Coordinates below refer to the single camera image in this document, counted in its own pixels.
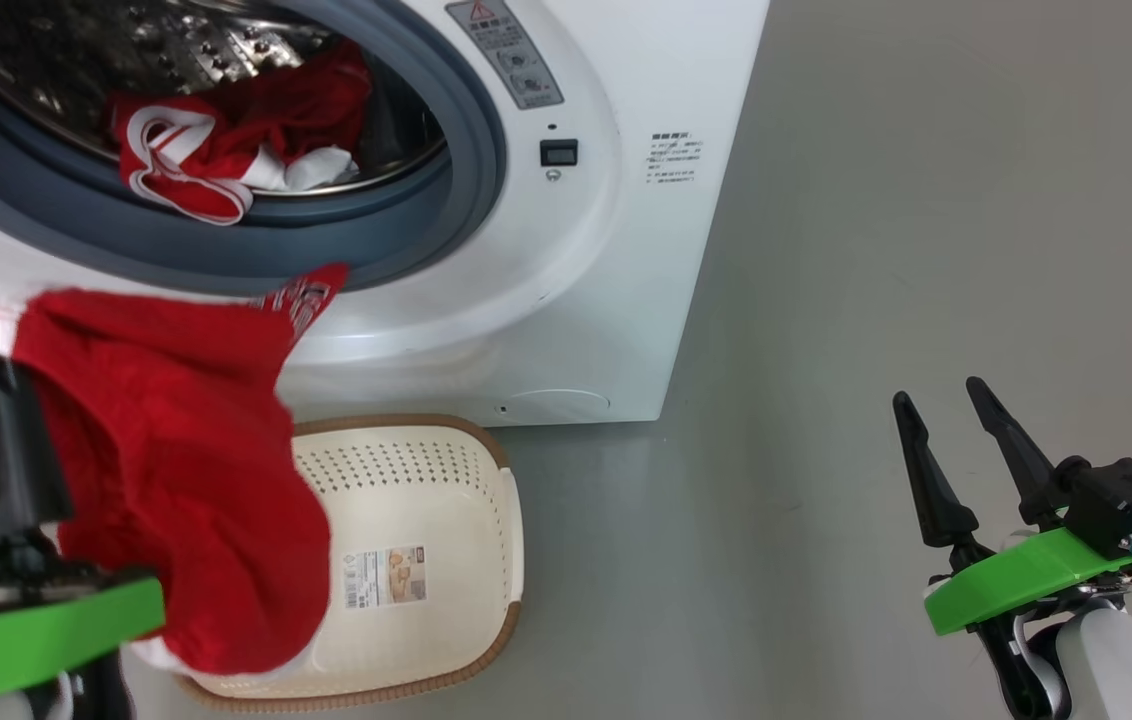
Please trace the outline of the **grey warning sticker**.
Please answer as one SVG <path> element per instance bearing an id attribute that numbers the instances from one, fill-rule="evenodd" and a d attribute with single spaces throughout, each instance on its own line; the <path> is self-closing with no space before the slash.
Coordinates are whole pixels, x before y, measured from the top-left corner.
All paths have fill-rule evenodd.
<path id="1" fill-rule="evenodd" d="M 501 78 L 517 109 L 565 102 L 551 68 L 506 0 L 460 0 L 444 9 Z"/>

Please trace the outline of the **red garment with white print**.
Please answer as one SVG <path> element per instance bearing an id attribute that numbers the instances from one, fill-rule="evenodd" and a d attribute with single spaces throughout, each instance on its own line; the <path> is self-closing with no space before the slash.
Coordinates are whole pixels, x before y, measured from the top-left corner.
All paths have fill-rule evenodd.
<path id="1" fill-rule="evenodd" d="M 240 305 L 55 290 L 23 310 L 14 360 L 34 375 L 72 498 L 60 551 L 154 571 L 165 625 L 146 660 L 264 674 L 314 641 L 331 528 L 275 384 L 346 278 L 331 264 Z"/>

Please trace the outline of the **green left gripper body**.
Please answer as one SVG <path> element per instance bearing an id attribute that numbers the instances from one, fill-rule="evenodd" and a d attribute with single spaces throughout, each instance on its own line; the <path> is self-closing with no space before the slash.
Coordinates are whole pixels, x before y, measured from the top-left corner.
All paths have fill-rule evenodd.
<path id="1" fill-rule="evenodd" d="M 121 650 L 165 619 L 145 571 L 0 585 L 0 720 L 135 720 Z"/>

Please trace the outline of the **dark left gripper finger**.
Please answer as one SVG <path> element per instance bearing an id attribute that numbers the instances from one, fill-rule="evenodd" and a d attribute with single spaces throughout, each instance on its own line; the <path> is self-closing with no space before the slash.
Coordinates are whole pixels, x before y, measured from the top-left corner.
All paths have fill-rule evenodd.
<path id="1" fill-rule="evenodd" d="M 72 516 L 46 418 L 25 366 L 0 355 L 0 538 Z"/>

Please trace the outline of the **round white filter cover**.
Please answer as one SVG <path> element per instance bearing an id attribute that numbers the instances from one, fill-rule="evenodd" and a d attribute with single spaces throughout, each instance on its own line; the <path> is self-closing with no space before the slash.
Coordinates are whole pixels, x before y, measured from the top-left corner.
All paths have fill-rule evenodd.
<path id="1" fill-rule="evenodd" d="M 497 401 L 508 425 L 592 425 L 610 415 L 611 401 L 584 389 L 534 389 Z"/>

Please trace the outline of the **red garment with white trim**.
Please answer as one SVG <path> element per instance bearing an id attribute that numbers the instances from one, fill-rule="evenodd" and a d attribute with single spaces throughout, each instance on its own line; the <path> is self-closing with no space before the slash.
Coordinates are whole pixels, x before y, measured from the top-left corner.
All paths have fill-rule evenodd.
<path id="1" fill-rule="evenodd" d="M 106 126 L 132 192 L 233 225 L 255 192 L 305 192 L 354 177 L 371 91 L 361 49 L 343 40 L 305 65 L 200 94 L 115 92 Z"/>

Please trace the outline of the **cream perforated basket brown rim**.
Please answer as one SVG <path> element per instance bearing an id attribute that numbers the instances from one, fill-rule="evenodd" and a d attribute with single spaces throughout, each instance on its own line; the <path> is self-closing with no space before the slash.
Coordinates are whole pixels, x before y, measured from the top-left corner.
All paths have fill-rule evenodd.
<path id="1" fill-rule="evenodd" d="M 144 665 L 188 696 L 231 714 L 305 714 L 374 705 L 452 687 L 488 669 L 522 610 L 525 547 L 518 488 L 505 451 L 456 415 L 352 415 L 298 425 L 292 462 L 305 507 L 273 492 L 243 537 L 241 582 L 204 582 L 204 606 L 249 611 L 229 661 L 263 653 L 264 672 L 197 671 L 173 633 L 132 643 Z M 346 552 L 421 545 L 423 602 L 346 609 Z"/>

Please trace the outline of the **stainless steel washing machine drum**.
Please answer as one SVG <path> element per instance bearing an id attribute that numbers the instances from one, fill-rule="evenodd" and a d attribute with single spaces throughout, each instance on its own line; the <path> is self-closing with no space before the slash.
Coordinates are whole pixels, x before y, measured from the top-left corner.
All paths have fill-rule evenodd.
<path id="1" fill-rule="evenodd" d="M 114 161 L 114 91 L 208 91 L 309 63 L 346 37 L 278 0 L 0 0 L 0 101 Z"/>

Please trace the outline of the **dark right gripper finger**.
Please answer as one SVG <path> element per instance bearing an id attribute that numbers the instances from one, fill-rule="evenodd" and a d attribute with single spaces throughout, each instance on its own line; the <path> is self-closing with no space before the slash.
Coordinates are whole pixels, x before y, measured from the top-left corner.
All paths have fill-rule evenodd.
<path id="1" fill-rule="evenodd" d="M 931 432 L 909 393 L 892 397 L 892 414 L 904 457 L 906 475 L 914 497 L 915 515 L 923 543 L 933 548 L 974 543 L 977 518 L 959 502 L 931 451 Z"/>
<path id="2" fill-rule="evenodd" d="M 1066 496 L 1052 482 L 1055 465 L 1009 413 L 985 379 L 969 377 L 964 382 L 964 391 L 972 401 L 979 425 L 997 443 L 1017 488 L 1020 518 L 1036 528 L 1060 528 L 1063 524 L 1060 511 L 1066 506 Z"/>

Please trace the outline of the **printed food package label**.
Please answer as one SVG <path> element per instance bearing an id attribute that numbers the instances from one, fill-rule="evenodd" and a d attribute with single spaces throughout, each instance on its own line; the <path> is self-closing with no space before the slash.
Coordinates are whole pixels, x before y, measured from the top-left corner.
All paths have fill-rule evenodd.
<path id="1" fill-rule="evenodd" d="M 346 609 L 423 602 L 428 598 L 424 547 L 346 552 L 342 557 L 341 584 Z"/>

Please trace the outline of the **white front-load washing machine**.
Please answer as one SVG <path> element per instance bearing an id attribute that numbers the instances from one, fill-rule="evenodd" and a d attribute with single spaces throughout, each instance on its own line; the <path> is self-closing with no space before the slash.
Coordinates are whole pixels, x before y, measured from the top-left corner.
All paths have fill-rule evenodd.
<path id="1" fill-rule="evenodd" d="M 354 290 L 343 263 L 345 291 L 278 391 L 306 418 L 508 425 L 497 401 L 584 389 L 611 401 L 599 423 L 657 419 L 771 0 L 506 0 L 565 98 L 525 111 L 444 9 L 460 0 L 400 1 L 490 91 L 501 190 L 466 241 L 419 272 Z M 305 272 L 245 295 L 172 290 L 74 269 L 0 233 L 0 299 L 86 288 L 228 305 Z"/>

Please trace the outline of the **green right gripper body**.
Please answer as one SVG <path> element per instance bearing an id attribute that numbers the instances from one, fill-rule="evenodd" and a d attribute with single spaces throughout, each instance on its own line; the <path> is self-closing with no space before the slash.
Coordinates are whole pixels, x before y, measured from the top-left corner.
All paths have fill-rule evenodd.
<path id="1" fill-rule="evenodd" d="M 1127 592 L 1132 556 L 1105 559 L 1065 529 L 1034 534 L 1002 552 L 953 548 L 954 571 L 935 577 L 924 611 L 940 637 L 976 635 L 1013 720 L 1065 720 L 1072 710 L 1060 667 L 1026 624 Z"/>

